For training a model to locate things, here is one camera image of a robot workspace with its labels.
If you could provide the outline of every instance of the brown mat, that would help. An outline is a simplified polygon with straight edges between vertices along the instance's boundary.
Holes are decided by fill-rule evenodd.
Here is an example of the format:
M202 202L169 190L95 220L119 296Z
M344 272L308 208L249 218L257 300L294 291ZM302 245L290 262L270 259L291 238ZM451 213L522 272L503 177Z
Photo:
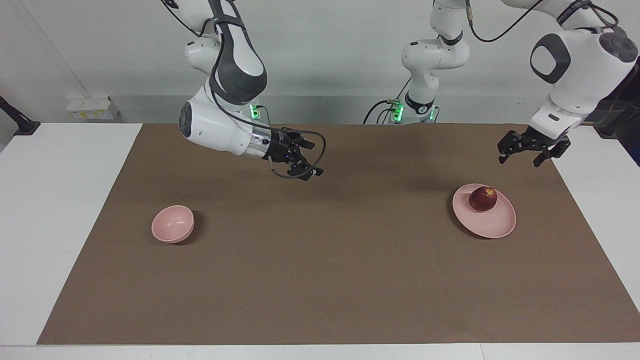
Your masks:
M144 125L39 343L640 341L553 163L498 164L512 127L312 126L326 174L304 183ZM513 234L480 240L455 221L467 183L510 198ZM196 211L182 246L150 233L174 204Z

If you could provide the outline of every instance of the white table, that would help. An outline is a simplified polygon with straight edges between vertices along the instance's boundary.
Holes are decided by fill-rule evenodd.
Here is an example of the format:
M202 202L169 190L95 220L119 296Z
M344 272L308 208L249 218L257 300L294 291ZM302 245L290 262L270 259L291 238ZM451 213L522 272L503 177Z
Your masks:
M35 346L140 127L42 124L0 153L0 359L640 359L640 343ZM639 306L640 168L590 127L570 138L556 166Z

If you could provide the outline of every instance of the dark red fruit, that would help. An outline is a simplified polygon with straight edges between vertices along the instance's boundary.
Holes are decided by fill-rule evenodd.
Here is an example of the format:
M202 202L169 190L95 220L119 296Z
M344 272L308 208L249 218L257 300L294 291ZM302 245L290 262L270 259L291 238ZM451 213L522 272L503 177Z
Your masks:
M474 190L469 197L469 205L476 211L489 211L498 201L498 193L494 188L481 186Z

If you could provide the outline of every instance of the pink plate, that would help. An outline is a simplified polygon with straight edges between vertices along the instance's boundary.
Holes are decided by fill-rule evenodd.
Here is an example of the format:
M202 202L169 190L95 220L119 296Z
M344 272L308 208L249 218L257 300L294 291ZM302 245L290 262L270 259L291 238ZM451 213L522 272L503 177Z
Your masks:
M482 213L469 205L469 196L481 186L486 185L468 184L453 195L453 211L458 220L469 231L483 238L497 239L511 234L516 227L516 211L509 199L498 190L498 202L493 209Z
M186 206L175 205L156 215L151 223L151 233L162 242L176 244L191 235L194 225L193 212Z

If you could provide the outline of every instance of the white wall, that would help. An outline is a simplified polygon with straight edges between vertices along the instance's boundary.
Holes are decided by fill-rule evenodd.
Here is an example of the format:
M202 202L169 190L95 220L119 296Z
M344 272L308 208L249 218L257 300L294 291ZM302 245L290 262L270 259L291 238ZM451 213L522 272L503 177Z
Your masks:
M47 58L10 1L19 0L0 0L0 94L34 119L66 121L65 96L79 89ZM204 82L182 55L193 36L160 0L23 1L91 93L112 95L126 121L175 121L179 109L167 104L180 104ZM499 0L476 3L476 27L485 37L523 12ZM598 4L616 13L640 42L637 0ZM240 0L237 5L266 64L263 99L272 102L278 122L297 122L300 113L312 112L314 121L358 122L369 108L365 97L395 96L408 78L400 62L404 43L435 37L428 0ZM467 36L468 65L441 74L443 120L526 121L548 92L529 68L529 53L540 37L557 29L554 19L534 12L497 43ZM346 101L352 106L345 108L340 97L353 97ZM326 106L317 106L318 99ZM287 111L290 102L296 105L293 113ZM13 131L0 117L0 143L7 127Z

